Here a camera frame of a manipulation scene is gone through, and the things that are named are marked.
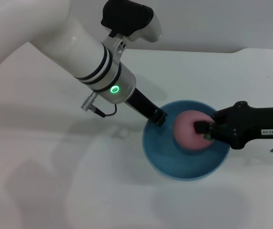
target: black cable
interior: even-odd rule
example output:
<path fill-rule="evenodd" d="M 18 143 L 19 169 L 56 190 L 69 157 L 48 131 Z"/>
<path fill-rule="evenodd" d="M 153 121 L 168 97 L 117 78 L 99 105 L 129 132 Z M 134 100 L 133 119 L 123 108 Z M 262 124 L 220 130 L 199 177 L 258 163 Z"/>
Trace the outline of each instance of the black cable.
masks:
<path fill-rule="evenodd" d="M 112 115 L 115 115 L 115 114 L 116 114 L 116 112 L 117 112 L 117 105 L 116 105 L 116 104 L 114 104 L 114 106 L 115 106 L 115 111 L 114 111 L 112 114 L 106 114 L 106 117 L 110 117 L 110 116 L 112 116 Z"/>

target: white wall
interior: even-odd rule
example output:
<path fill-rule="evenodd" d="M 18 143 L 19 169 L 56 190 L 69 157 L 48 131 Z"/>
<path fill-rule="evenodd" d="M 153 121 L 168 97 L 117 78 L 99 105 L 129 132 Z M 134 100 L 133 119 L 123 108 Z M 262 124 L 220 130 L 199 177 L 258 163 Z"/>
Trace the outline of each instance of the white wall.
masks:
<path fill-rule="evenodd" d="M 273 0 L 134 0 L 158 14 L 163 37 L 157 43 L 137 41 L 133 48 L 234 52 L 273 48 Z M 99 39 L 106 0 L 72 0 L 73 12 Z"/>

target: black stripe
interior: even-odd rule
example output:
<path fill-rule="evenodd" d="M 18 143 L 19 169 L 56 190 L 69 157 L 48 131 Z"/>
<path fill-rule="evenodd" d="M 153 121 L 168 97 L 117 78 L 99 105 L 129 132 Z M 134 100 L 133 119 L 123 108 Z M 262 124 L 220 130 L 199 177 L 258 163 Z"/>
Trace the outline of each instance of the black stripe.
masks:
<path fill-rule="evenodd" d="M 116 76 L 115 76 L 114 79 L 112 80 L 112 82 L 111 82 L 108 86 L 106 86 L 106 87 L 104 87 L 104 88 L 102 88 L 102 89 L 93 90 L 93 91 L 96 92 L 96 93 L 100 93 L 100 92 L 104 92 L 104 91 L 110 89 L 114 84 L 116 84 L 116 82 L 117 82 L 118 78 L 120 77 L 120 75 L 121 75 L 121 62 L 119 62 L 118 71 L 117 71 L 117 73 L 116 73 Z"/>
<path fill-rule="evenodd" d="M 104 66 L 104 64 L 106 63 L 106 60 L 107 60 L 107 48 L 104 45 L 103 45 L 103 48 L 104 48 L 104 55 L 103 55 L 103 59 L 102 59 L 100 65 L 98 66 L 98 68 L 88 76 L 85 76 L 83 78 L 77 78 L 78 80 L 89 80 L 90 78 L 96 76 L 96 74 L 98 72 L 100 72 L 100 70 L 102 69 L 102 67 Z"/>
<path fill-rule="evenodd" d="M 109 70 L 111 68 L 111 65 L 112 65 L 112 62 L 113 62 L 112 53 L 111 53 L 110 50 L 108 50 L 108 51 L 109 51 L 110 58 L 109 58 L 108 66 L 103 71 L 103 73 L 100 76 L 98 76 L 95 80 L 92 80 L 90 82 L 82 82 L 82 83 L 84 83 L 86 85 L 91 85 L 91 84 L 97 83 L 98 81 L 102 80 L 106 76 L 106 74 L 109 72 Z"/>

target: pink sponge ball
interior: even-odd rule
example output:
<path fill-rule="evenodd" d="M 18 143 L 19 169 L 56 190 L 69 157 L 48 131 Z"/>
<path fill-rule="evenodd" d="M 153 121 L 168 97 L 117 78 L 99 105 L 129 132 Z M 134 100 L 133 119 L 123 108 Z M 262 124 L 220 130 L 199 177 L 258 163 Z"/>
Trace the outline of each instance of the pink sponge ball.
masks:
<path fill-rule="evenodd" d="M 180 113 L 174 121 L 173 136 L 181 147 L 189 150 L 199 150 L 213 143 L 213 141 L 205 139 L 204 135 L 195 132 L 193 125 L 197 121 L 214 122 L 209 115 L 193 110 Z"/>

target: white robotic arm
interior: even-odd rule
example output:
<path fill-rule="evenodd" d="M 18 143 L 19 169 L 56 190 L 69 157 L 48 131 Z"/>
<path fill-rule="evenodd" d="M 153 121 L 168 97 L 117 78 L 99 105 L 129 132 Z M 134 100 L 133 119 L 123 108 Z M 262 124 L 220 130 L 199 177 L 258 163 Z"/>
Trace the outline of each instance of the white robotic arm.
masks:
<path fill-rule="evenodd" d="M 120 62 L 126 47 L 124 36 L 129 40 L 142 36 L 151 42 L 160 37 L 161 27 L 152 9 L 128 0 L 109 0 L 101 23 L 112 33 L 103 44 L 70 15 L 70 5 L 70 0 L 0 0 L 0 64 L 17 48 L 31 42 L 93 90 L 83 109 L 103 116 L 92 105 L 101 95 L 113 104 L 128 103 L 161 125 L 166 114 L 136 89 L 135 76 Z M 127 21 L 121 23 L 123 20 L 113 15 L 114 7 L 128 15 L 137 13 L 136 17 L 145 13 L 145 17 L 127 29 L 122 27 Z"/>

